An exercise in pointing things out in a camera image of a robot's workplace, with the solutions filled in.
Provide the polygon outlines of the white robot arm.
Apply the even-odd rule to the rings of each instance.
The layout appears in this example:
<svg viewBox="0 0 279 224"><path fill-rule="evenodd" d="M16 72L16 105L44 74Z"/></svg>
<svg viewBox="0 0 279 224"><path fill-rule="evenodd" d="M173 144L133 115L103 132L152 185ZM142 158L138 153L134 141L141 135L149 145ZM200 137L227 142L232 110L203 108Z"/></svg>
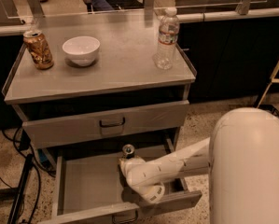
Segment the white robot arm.
<svg viewBox="0 0 279 224"><path fill-rule="evenodd" d="M127 184L148 203L164 182L207 172L211 224L279 224L279 118L267 111L231 110L210 137L153 161L124 153Z"/></svg>

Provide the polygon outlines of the white gripper with vents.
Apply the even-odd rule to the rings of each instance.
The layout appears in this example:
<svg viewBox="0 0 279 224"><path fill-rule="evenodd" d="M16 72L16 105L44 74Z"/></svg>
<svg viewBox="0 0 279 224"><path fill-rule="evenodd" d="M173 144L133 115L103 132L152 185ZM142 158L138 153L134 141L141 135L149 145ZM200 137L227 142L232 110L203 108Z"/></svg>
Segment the white gripper with vents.
<svg viewBox="0 0 279 224"><path fill-rule="evenodd" d="M136 177L135 168L139 165L142 165L145 162L146 161L140 157L134 157L130 159L120 158L119 167L124 177L128 179L131 177Z"/></svg>

